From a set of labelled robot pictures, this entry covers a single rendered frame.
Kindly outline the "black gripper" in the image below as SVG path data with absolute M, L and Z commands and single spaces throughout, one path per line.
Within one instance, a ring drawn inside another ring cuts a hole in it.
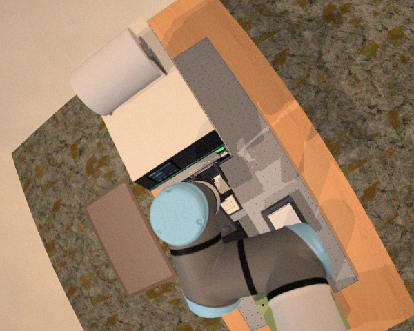
M 234 194 L 234 188 L 229 188 L 228 185 L 226 184 L 226 182 L 222 179 L 219 178 L 219 184 L 220 186 L 217 188 L 216 185 L 214 184 L 215 180 L 213 178 L 213 176 L 211 174 L 207 174 L 206 176 L 202 177 L 202 178 L 196 178 L 193 179 L 191 182 L 193 181 L 204 181 L 207 182 L 209 184 L 211 184 L 219 193 L 219 197 L 220 197 L 220 204 L 223 203 L 229 196 L 231 196 L 232 194 Z M 223 193 L 224 191 L 224 193 Z

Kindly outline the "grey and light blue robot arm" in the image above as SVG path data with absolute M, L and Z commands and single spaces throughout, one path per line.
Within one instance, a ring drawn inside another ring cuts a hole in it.
M 161 190 L 150 222 L 168 243 L 183 296 L 196 315 L 222 317 L 243 297 L 266 293 L 277 331 L 346 331 L 326 279 L 330 259 L 308 224 L 224 243 L 222 237 L 237 226 L 218 191 L 204 181 Z

